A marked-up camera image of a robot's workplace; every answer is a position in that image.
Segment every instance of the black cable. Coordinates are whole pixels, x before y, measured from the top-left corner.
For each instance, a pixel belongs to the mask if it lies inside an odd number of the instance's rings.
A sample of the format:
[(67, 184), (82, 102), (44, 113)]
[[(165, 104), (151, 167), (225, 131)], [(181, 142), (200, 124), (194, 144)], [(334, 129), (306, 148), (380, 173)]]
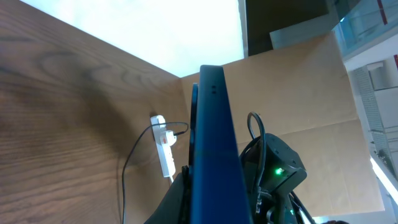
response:
[(239, 156), (241, 162), (244, 161), (244, 157), (246, 156), (247, 151), (248, 151), (250, 148), (252, 148), (252, 147), (258, 142), (258, 140), (260, 140), (260, 136), (258, 136), (258, 137), (255, 138), (255, 139), (252, 139), (252, 140), (249, 142), (249, 144), (247, 144), (247, 146), (243, 149), (241, 155)]
[(177, 132), (177, 133), (174, 133), (174, 136), (179, 136), (180, 134), (184, 134), (184, 133), (186, 133), (187, 131), (180, 131), (180, 132)]
[(146, 132), (149, 128), (153, 127), (153, 126), (158, 126), (158, 125), (163, 125), (163, 124), (166, 124), (166, 125), (168, 125), (168, 124), (185, 124), (185, 125), (187, 126), (186, 130), (185, 130), (185, 131), (182, 131), (182, 132), (180, 132), (180, 133), (178, 133), (178, 134), (186, 133), (186, 132), (188, 131), (188, 129), (189, 129), (188, 123), (185, 123), (185, 122), (166, 122), (166, 123), (162, 123), (162, 124), (152, 124), (152, 125), (148, 126), (148, 127), (140, 134), (140, 136), (138, 137), (136, 143), (134, 143), (134, 145), (133, 145), (133, 147), (132, 147), (132, 149), (131, 149), (129, 155), (127, 156), (127, 159), (126, 159), (126, 161), (125, 161), (125, 163), (124, 163), (123, 170), (122, 170), (122, 190), (123, 190), (123, 217), (122, 217), (122, 224), (124, 224), (124, 222), (125, 222), (125, 220), (126, 220), (126, 189), (124, 188), (124, 171), (126, 170), (127, 164), (129, 163), (129, 159), (130, 159), (132, 153), (134, 152), (134, 150), (135, 150), (135, 148), (136, 148), (136, 146), (137, 146), (139, 140), (140, 140), (141, 137), (145, 134), (145, 132)]
[(304, 215), (307, 217), (307, 219), (310, 221), (311, 224), (316, 224), (315, 221), (312, 219), (312, 216), (309, 214), (307, 209), (304, 207), (303, 203), (300, 201), (300, 199), (297, 197), (297, 195), (294, 192), (291, 192), (293, 196), (293, 201), (299, 205), (301, 208), (301, 211), (303, 211)]
[(254, 117), (254, 119), (256, 119), (256, 121), (257, 121), (257, 124), (258, 124), (259, 129), (260, 129), (260, 138), (259, 138), (259, 140), (262, 141), (261, 163), (259, 162), (260, 171), (257, 173), (257, 183), (256, 183), (256, 187), (258, 187), (258, 186), (260, 186), (261, 177), (262, 177), (262, 174), (264, 173), (264, 168), (266, 166), (266, 153), (267, 153), (266, 130), (264, 128), (264, 125), (263, 125), (263, 123), (261, 121), (260, 116), (257, 113), (255, 113), (255, 112), (250, 112), (248, 114), (248, 129), (249, 129), (249, 132), (250, 132), (250, 136), (251, 136), (251, 138), (253, 140), (256, 139), (256, 136), (254, 135), (253, 129), (251, 127), (251, 117)]

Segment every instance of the blue panel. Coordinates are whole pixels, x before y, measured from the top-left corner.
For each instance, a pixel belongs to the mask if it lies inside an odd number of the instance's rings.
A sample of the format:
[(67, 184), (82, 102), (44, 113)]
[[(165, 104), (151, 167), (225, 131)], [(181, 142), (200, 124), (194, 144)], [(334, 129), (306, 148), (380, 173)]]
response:
[(191, 223), (252, 223), (223, 67), (200, 67), (195, 134)]

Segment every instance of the white power strip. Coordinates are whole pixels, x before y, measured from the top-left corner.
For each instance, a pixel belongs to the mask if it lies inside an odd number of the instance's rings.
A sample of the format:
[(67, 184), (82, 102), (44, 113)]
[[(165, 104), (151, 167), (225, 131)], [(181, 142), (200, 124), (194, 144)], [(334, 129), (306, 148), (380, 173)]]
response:
[[(151, 124), (162, 124), (165, 122), (166, 120), (162, 115), (150, 118)], [(173, 131), (166, 129), (166, 124), (153, 126), (152, 131), (154, 132), (157, 153), (159, 155), (160, 165), (162, 166), (163, 176), (172, 180), (173, 175), (175, 174), (175, 164), (171, 145), (176, 142), (177, 137), (174, 136)]]

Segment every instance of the wood grain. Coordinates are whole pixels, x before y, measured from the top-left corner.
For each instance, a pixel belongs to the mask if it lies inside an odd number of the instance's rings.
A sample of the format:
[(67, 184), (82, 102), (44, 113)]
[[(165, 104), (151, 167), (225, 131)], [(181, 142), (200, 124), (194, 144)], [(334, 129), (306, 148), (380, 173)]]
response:
[[(177, 77), (0, 1), (0, 223), (119, 223), (121, 166), (154, 114), (188, 120)], [(174, 146), (177, 170), (187, 140)], [(169, 187), (151, 133), (126, 179), (127, 223), (142, 223)]]

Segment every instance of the green led light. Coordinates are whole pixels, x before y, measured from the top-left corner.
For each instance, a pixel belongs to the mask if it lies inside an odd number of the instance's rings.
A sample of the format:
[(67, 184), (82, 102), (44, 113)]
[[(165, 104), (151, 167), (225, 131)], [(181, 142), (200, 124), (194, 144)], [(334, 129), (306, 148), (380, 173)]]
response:
[(282, 168), (278, 168), (275, 170), (276, 175), (281, 175), (285, 170)]

